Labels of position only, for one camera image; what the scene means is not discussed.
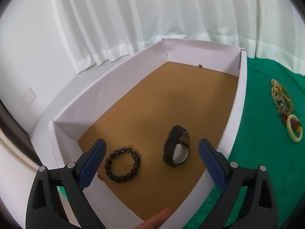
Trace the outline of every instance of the metal pin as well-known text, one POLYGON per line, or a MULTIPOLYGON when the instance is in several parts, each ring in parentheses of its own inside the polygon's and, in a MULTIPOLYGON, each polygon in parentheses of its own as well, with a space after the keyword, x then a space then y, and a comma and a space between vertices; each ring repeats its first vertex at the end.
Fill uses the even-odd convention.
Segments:
POLYGON ((74 162, 69 162, 67 164, 67 167, 70 169, 70 168, 73 168, 75 166, 75 163, 74 162))
POLYGON ((231 162, 230 165, 233 168, 237 168, 238 167, 238 163, 236 163, 236 162, 231 162))
POLYGON ((261 166, 260 166, 260 170, 261 170, 261 171, 266 171, 267 168, 266 168, 265 166, 261 165, 261 166))
POLYGON ((45 166, 40 166, 38 169, 39 172, 43 172, 44 170, 45 170, 45 166))

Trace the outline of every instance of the brown cardboard bottom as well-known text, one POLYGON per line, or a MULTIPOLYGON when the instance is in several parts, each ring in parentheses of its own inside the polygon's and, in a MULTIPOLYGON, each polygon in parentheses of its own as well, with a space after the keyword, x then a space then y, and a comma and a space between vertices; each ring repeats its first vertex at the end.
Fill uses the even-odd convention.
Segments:
MULTIPOLYGON (((132 146, 141 157, 137 176, 115 183, 105 174, 105 157, 98 170, 100 178, 143 220, 164 208, 176 210, 205 170, 198 141, 207 138, 213 146, 219 144, 237 82, 238 78, 229 74, 167 62, 103 114, 80 138, 79 145, 88 151, 102 138, 107 142, 106 157, 116 149, 132 146), (162 160, 163 145, 177 124, 190 132, 190 152, 184 164, 170 167, 162 160)), ((112 172, 127 174, 133 162, 130 154, 120 155, 113 161, 112 172)))

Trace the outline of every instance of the black beaded bracelet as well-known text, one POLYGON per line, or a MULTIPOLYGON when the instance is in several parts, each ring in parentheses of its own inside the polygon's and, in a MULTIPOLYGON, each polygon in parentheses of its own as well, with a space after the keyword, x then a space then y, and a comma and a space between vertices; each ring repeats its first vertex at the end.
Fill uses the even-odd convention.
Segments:
POLYGON ((115 150, 114 153, 111 153, 109 158, 106 159, 106 164, 105 164, 105 169, 106 169, 106 174, 109 176, 111 180, 114 180, 117 183, 120 182, 126 182, 128 179, 132 179, 138 172, 138 169, 140 167, 140 157, 138 156, 137 152, 132 151, 130 147, 128 148, 122 148, 120 150, 115 150), (123 154, 123 153, 131 153, 131 156, 134 159, 134 164, 133 168, 130 171, 130 173, 122 176, 115 176, 112 171, 111 171, 111 164, 112 161, 116 158, 116 156, 123 154))

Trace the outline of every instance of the hand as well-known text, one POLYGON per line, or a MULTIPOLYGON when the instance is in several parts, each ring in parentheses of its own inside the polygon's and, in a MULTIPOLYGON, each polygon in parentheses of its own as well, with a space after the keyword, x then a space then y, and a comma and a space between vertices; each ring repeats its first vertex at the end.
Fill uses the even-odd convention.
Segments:
POLYGON ((166 208, 157 215, 149 218, 134 229, 158 229, 172 214, 173 210, 166 208))

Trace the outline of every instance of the cream bangle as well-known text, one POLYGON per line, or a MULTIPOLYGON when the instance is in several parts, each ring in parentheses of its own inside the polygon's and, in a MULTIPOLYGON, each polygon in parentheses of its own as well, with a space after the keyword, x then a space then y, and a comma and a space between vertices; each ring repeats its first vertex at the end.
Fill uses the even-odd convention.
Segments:
POLYGON ((291 119, 294 119, 296 121, 299 121, 299 119, 295 115, 291 114, 291 115, 288 116, 287 121, 286 121, 286 127, 287 127, 288 134, 289 134, 290 138, 292 139, 293 142, 298 143, 302 139, 303 128, 301 126, 301 133, 299 134, 299 137, 295 136, 295 134, 294 134, 294 132, 291 128, 291 124, 290 124, 291 119))

